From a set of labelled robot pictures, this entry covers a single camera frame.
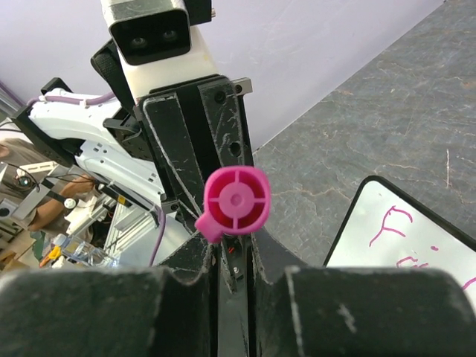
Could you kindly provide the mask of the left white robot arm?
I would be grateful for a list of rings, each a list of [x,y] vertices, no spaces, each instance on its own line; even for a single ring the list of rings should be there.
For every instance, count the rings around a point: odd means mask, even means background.
[[[205,209],[205,183],[222,167],[252,165],[247,77],[219,73],[197,29],[177,57],[130,65],[106,44],[92,64],[111,97],[73,93],[54,78],[14,123],[47,157],[76,166],[117,196],[178,212],[191,226]]]

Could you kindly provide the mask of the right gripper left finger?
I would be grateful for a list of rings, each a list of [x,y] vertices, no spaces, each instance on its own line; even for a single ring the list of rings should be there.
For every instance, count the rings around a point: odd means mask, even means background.
[[[149,268],[12,271],[3,356],[214,356],[216,249],[201,236]]]

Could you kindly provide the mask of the white whiteboard black frame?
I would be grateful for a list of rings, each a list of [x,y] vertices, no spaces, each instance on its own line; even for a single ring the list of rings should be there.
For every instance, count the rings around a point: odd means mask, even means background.
[[[475,299],[475,238],[381,176],[358,186],[324,265],[437,268]]]

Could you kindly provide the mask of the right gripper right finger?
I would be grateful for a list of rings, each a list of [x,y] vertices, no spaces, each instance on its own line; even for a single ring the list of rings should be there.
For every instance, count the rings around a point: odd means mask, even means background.
[[[475,314],[443,271],[312,267],[266,230],[251,246],[259,356],[475,354]]]

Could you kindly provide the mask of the magenta whiteboard marker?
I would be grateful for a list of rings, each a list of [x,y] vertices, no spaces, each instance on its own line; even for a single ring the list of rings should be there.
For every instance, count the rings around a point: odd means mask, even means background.
[[[203,203],[195,228],[208,242],[218,243],[225,234],[246,235],[264,226],[271,209],[271,186],[256,167],[222,167],[207,179]]]

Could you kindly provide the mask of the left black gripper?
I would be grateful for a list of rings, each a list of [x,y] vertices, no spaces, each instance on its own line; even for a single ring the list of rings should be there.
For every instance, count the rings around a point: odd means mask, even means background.
[[[164,157],[183,220],[194,223],[203,212],[205,180],[193,147],[208,126],[222,167],[254,164],[244,96],[253,92],[251,79],[224,75],[188,80],[151,89],[137,99],[134,110]]]

